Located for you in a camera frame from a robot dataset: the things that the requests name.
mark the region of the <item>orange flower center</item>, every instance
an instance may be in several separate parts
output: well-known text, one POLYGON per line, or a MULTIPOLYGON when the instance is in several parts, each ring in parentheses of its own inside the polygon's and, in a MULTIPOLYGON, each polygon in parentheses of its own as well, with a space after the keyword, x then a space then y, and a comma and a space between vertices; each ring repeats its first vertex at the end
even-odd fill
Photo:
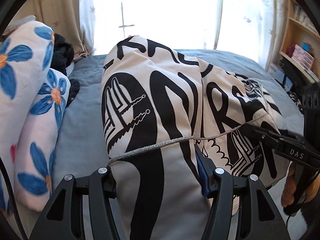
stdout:
POLYGON ((61 104, 61 92, 59 91, 59 89, 57 88, 52 89, 51 97, 56 104, 58 105, 61 104))
POLYGON ((45 176, 45 182, 46 182, 46 184, 47 184, 47 189, 48 189, 49 191, 51 191, 51 189, 52 189, 52 184, 51 184, 51 178, 50 178, 49 175, 45 176))
POLYGON ((7 55, 0 54, 0 68, 2 68, 5 65, 5 62, 7 61, 7 55))
POLYGON ((51 41, 54 44, 54 32, 51 33, 51 41))
POLYGON ((4 215, 4 218, 5 219, 8 219, 9 218, 9 215, 7 214, 7 212, 3 209, 0 209, 0 212, 2 212, 2 214, 4 215))

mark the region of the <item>blue flower print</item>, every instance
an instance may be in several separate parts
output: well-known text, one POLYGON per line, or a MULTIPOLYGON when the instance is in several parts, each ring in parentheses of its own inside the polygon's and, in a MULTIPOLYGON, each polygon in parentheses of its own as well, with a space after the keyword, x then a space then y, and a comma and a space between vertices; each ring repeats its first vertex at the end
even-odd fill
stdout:
POLYGON ((9 62, 27 61, 32 58, 33 53, 26 45, 15 46, 7 52, 10 42, 11 39, 7 38, 0 47, 0 86, 3 92, 12 100, 16 96, 17 82, 9 62))
POLYGON ((52 58, 53 46, 54 46, 54 32, 51 28, 47 26, 43 26, 43 27, 35 27, 35 33, 39 37, 49 41, 45 51, 43 64, 42 64, 42 70, 45 70, 49 66, 50 60, 52 58))
POLYGON ((9 218, 9 216, 12 214, 12 206, 11 206, 10 199, 8 199, 7 203, 4 200, 1 179, 0 179, 0 212, 2 212, 5 218, 9 218))
POLYGON ((62 95, 66 93, 67 81, 65 78, 60 78, 59 82, 57 82, 57 77, 51 69, 48 71, 47 79, 49 81, 49 85, 47 83, 43 83, 38 92, 39 95, 47 96, 36 102, 31 108, 30 113, 35 115, 45 114, 50 110, 54 103, 54 114, 59 130, 62 115, 66 108, 66 101, 62 95))
POLYGON ((52 153, 50 154, 48 165, 42 150, 36 145, 35 142, 32 142, 30 145, 30 154, 33 161, 33 165, 41 175, 41 178, 36 177, 32 174, 21 172, 18 173, 18 180, 22 187, 25 188, 28 192, 32 193, 33 195, 39 196, 49 191, 49 195, 51 196, 51 178, 54 151, 52 151, 52 153))

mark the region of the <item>bed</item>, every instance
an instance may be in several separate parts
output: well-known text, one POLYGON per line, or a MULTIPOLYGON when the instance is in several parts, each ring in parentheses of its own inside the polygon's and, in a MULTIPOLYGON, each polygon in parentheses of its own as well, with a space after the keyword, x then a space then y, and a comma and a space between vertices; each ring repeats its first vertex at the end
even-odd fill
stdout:
MULTIPOLYGON (((266 74, 256 62, 225 51, 189 49, 179 49, 177 51, 188 56, 199 57, 226 71, 241 73, 250 78, 257 79, 265 86, 278 105, 285 118, 288 130, 303 133, 302 114, 282 87, 271 76, 266 74)), ((74 70, 69 77, 70 79, 75 78, 79 80, 81 89, 75 100, 66 109, 62 120, 55 149, 56 159, 53 168, 53 188, 57 187, 66 174, 71 173, 75 177, 87 176, 108 163, 100 107, 100 81, 105 57, 105 55, 91 56, 80 60, 75 64, 74 70)), ((269 192, 284 217, 284 213, 280 207, 283 185, 284 180, 281 180, 269 192)), ((124 240, 126 238, 117 211, 117 202, 112 201, 111 206, 120 238, 124 240)), ((19 203, 18 208, 29 235, 39 213, 30 211, 19 203)), ((234 239, 235 237, 236 223, 237 216, 234 216, 232 218, 229 239, 234 239)), ((13 217, 11 218, 11 224, 17 232, 13 217)), ((84 199, 84 226, 86 239, 92 240, 87 198, 84 199)), ((290 220, 288 229, 292 239, 299 239, 305 232, 307 226, 301 213, 298 213, 290 220)))

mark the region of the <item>metal screw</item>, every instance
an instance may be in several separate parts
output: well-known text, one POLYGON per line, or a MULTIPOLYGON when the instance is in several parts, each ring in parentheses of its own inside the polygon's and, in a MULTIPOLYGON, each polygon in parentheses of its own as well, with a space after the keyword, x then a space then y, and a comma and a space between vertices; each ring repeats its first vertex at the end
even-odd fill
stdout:
POLYGON ((66 181, 72 180, 72 175, 67 174, 66 176, 64 176, 64 180, 66 180, 66 181))
POLYGON ((218 174, 223 174, 224 173, 224 169, 216 168, 215 172, 218 173, 218 174))
POLYGON ((255 174, 251 174, 250 175, 250 179, 252 179, 253 181, 257 181, 258 180, 258 176, 255 174))
POLYGON ((98 172, 99 172, 100 174, 104 174, 104 173, 106 173, 107 171, 108 171, 108 170, 107 170, 106 167, 102 167, 102 168, 98 169, 98 172))

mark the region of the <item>wooden shelf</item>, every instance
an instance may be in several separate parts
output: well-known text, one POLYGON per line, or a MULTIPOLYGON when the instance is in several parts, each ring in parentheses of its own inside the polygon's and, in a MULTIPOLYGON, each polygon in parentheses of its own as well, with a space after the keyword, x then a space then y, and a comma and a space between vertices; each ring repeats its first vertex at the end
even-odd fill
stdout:
POLYGON ((291 20, 292 22, 295 23, 296 26, 298 26, 301 30, 309 33, 310 35, 314 35, 316 38, 318 38, 320 40, 320 35, 315 32, 314 30, 310 29, 309 27, 303 25, 301 22, 289 17, 289 20, 291 20))
POLYGON ((298 62, 290 58, 287 54, 284 52, 280 52, 280 55, 289 60, 300 72, 311 82, 319 82, 319 79, 317 76, 310 70, 305 68, 304 66, 300 65, 298 62))
POLYGON ((292 3, 296 4, 296 5, 299 5, 296 0, 291 0, 292 3))

